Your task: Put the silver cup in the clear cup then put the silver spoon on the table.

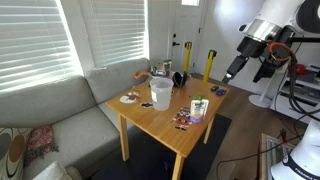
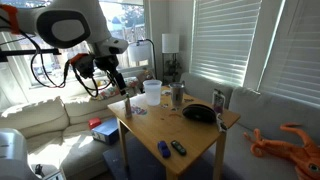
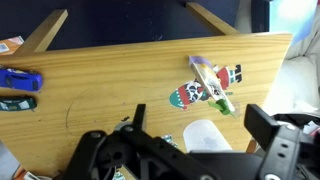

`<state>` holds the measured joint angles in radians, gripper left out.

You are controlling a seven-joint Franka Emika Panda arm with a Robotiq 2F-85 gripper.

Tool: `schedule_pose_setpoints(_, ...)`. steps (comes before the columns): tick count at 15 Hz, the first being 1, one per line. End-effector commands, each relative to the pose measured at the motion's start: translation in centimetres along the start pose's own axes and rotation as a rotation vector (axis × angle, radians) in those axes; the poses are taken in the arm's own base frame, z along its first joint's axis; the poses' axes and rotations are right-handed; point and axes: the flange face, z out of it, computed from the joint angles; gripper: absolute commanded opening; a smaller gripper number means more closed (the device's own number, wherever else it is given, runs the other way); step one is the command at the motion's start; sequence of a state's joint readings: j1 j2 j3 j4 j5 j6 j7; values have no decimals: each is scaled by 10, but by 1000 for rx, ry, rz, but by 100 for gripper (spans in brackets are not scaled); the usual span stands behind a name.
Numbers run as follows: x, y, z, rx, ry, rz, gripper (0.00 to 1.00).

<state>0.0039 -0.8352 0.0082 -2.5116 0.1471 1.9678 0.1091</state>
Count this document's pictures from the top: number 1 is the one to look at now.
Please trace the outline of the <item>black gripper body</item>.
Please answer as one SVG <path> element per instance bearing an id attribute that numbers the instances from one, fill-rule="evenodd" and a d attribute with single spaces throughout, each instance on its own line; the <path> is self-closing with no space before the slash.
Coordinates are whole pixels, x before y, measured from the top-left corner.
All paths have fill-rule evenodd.
<path id="1" fill-rule="evenodd" d="M 259 57 L 266 47 L 263 42 L 256 41 L 249 37 L 244 37 L 237 47 L 237 51 L 240 52 L 231 65 L 229 66 L 229 75 L 234 78 L 235 75 L 244 67 L 247 60 Z"/>

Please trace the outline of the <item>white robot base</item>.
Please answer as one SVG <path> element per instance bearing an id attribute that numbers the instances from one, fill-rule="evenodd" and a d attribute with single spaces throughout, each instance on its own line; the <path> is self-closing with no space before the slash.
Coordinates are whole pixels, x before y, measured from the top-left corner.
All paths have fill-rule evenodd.
<path id="1" fill-rule="evenodd" d="M 311 120 L 302 140 L 271 167 L 274 180 L 320 180 L 320 122 Z"/>

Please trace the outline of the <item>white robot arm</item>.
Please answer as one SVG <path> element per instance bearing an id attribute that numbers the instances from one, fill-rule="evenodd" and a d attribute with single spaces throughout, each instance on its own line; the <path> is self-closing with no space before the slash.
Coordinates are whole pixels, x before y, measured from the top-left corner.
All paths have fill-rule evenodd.
<path id="1" fill-rule="evenodd" d="M 265 0 L 258 15 L 248 24 L 241 25 L 239 31 L 244 38 L 237 47 L 240 52 L 223 78 L 224 83 L 232 80 L 250 58 L 261 58 L 260 66 L 253 81 L 270 78 L 275 70 L 286 64 L 291 57 L 283 56 L 284 44 L 310 42 L 310 38 L 295 38 L 296 33 L 320 33 L 320 0 Z"/>

